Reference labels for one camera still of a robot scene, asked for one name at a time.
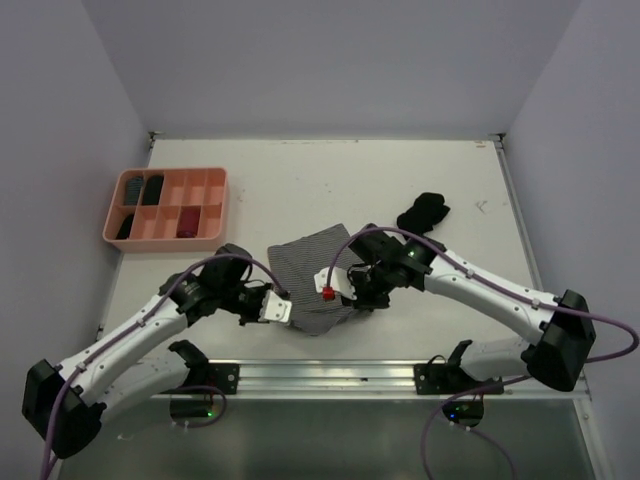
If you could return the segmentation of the grey striped rolled underwear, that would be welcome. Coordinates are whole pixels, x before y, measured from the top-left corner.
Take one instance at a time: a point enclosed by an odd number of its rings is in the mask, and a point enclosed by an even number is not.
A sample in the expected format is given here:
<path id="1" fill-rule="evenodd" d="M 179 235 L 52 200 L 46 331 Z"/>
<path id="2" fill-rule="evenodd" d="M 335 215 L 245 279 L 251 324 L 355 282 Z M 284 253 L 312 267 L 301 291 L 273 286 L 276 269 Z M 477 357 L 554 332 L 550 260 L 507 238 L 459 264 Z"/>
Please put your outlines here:
<path id="1" fill-rule="evenodd" d="M 125 182 L 123 204 L 125 206 L 135 206 L 138 204 L 140 193 L 144 185 L 144 177 L 136 175 Z"/>

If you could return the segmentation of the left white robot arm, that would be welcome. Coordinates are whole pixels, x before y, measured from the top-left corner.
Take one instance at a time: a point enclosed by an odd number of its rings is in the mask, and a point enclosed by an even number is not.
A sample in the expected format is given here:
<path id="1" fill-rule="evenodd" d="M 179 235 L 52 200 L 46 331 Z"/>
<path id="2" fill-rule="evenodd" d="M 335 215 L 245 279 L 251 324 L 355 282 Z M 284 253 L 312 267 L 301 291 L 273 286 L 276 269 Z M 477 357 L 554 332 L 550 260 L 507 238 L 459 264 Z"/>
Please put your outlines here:
<path id="1" fill-rule="evenodd" d="M 35 363 L 26 374 L 22 414 L 45 442 L 43 471 L 79 453 L 108 419 L 150 396 L 171 390 L 221 396 L 207 382 L 206 356 L 176 335 L 219 310 L 242 323 L 268 323 L 269 303 L 287 300 L 267 266 L 227 244 L 171 275 L 111 333 L 57 363 Z"/>

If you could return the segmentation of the aluminium mounting rail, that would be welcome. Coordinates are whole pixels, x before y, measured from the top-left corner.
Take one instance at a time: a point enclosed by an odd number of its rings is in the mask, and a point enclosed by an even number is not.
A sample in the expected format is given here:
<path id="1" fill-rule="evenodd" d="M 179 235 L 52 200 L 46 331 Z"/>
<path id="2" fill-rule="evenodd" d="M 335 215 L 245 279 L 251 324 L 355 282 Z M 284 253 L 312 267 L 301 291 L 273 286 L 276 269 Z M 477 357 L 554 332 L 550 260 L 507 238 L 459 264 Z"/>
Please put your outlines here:
<path id="1" fill-rule="evenodd" d="M 237 399 L 419 400 L 405 360 L 212 360 L 240 365 Z"/>

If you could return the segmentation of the dark red rolled underwear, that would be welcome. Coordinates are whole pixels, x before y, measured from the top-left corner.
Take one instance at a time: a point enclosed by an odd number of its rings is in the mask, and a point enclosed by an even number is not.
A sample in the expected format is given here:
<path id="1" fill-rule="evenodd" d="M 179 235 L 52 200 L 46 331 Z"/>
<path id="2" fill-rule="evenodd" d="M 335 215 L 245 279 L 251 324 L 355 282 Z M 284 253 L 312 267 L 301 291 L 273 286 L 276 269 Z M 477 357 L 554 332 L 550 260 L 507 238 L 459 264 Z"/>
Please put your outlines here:
<path id="1" fill-rule="evenodd" d="M 183 207 L 176 228 L 177 238 L 196 238 L 199 230 L 201 209 L 195 206 Z"/>

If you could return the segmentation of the grey striped underwear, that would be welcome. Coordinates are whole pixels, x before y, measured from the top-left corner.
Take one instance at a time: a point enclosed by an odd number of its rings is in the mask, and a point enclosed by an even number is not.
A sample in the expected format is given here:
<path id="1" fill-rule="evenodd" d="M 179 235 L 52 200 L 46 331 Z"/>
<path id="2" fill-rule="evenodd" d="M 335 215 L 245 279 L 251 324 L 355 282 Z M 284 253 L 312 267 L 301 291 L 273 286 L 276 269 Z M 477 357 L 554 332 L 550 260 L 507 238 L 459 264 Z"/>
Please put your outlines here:
<path id="1" fill-rule="evenodd" d="M 338 248 L 349 238 L 346 227 L 336 224 L 309 236 L 267 248 L 271 271 L 289 292 L 293 303 L 290 325 L 309 336 L 327 333 L 348 321 L 364 321 L 370 311 L 356 311 L 339 299 L 323 300 L 314 276 L 328 267 Z"/>
<path id="2" fill-rule="evenodd" d="M 136 175 L 125 182 L 123 204 L 125 206 L 135 206 L 138 204 L 140 193 L 144 185 L 144 177 Z"/>

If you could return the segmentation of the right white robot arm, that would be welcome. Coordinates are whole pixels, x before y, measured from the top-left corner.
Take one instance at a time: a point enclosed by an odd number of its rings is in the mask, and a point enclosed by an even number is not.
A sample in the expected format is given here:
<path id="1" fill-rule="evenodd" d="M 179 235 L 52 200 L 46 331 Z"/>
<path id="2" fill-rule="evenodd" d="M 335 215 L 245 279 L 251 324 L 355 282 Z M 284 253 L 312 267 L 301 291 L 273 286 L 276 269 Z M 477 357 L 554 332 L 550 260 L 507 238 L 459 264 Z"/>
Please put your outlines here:
<path id="1" fill-rule="evenodd" d="M 428 239 L 404 241 L 370 224 L 348 245 L 359 263 L 340 274 L 344 305 L 373 311 L 390 305 L 390 294 L 412 288 L 457 301 L 513 332 L 513 337 L 458 343 L 429 378 L 453 393 L 500 378 L 530 376 L 561 392 L 571 391 L 596 339 L 588 304 L 579 293 L 562 295 L 524 287 L 464 260 Z"/>

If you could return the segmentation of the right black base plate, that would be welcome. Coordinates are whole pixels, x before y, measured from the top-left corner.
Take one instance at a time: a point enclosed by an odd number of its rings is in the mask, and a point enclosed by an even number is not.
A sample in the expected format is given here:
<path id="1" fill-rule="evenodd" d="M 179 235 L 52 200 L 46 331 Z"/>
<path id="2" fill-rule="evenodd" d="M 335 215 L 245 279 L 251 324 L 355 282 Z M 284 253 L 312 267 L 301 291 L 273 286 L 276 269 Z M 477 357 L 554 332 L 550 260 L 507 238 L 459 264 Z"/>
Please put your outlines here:
<path id="1" fill-rule="evenodd" d="M 497 381 L 474 380 L 459 367 L 449 365 L 443 355 L 414 364 L 413 381 L 418 395 L 453 395 L 480 387 L 488 387 L 488 394 L 504 393 L 504 388 Z"/>

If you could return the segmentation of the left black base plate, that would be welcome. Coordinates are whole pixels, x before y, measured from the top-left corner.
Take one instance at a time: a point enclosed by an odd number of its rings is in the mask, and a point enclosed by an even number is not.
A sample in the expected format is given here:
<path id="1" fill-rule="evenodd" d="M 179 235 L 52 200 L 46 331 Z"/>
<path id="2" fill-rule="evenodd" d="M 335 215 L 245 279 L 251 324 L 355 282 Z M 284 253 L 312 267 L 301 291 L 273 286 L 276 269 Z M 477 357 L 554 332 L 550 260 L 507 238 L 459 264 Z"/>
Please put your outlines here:
<path id="1" fill-rule="evenodd" d="M 215 387 L 225 395 L 235 395 L 240 380 L 240 365 L 232 362 L 208 362 L 199 368 L 195 385 Z"/>

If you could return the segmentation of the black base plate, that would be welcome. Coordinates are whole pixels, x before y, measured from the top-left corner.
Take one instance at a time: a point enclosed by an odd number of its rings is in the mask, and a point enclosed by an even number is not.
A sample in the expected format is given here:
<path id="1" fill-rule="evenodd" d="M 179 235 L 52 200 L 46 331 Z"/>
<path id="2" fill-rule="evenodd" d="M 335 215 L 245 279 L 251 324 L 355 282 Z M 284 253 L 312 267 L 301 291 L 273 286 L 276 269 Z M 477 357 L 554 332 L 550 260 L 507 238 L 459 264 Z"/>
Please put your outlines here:
<path id="1" fill-rule="evenodd" d="M 215 387 L 225 395 L 235 395 L 240 380 L 240 365 L 232 362 L 208 362 L 199 368 L 195 385 Z"/>
<path id="2" fill-rule="evenodd" d="M 453 395 L 480 387 L 488 387 L 488 394 L 504 393 L 504 388 L 497 381 L 474 380 L 459 367 L 449 365 L 443 355 L 414 364 L 413 381 L 418 395 Z"/>

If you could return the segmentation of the pink divided organizer tray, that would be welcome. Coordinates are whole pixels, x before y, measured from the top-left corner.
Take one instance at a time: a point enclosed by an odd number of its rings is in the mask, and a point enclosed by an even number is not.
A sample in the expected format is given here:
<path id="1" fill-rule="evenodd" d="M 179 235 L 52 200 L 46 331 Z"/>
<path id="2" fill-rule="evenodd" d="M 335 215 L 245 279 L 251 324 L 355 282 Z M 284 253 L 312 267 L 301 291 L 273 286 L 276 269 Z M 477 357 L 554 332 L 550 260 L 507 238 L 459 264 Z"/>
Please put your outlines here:
<path id="1" fill-rule="evenodd" d="M 146 179 L 164 176 L 158 205 L 140 204 Z M 125 182 L 136 175 L 144 177 L 138 204 L 125 206 Z M 213 168 L 129 169 L 116 182 L 103 228 L 105 242 L 123 253 L 188 253 L 213 252 L 226 240 L 229 181 L 227 171 Z M 201 209 L 196 238 L 177 238 L 176 228 L 183 207 Z M 116 240 L 123 218 L 135 215 L 130 237 Z"/>

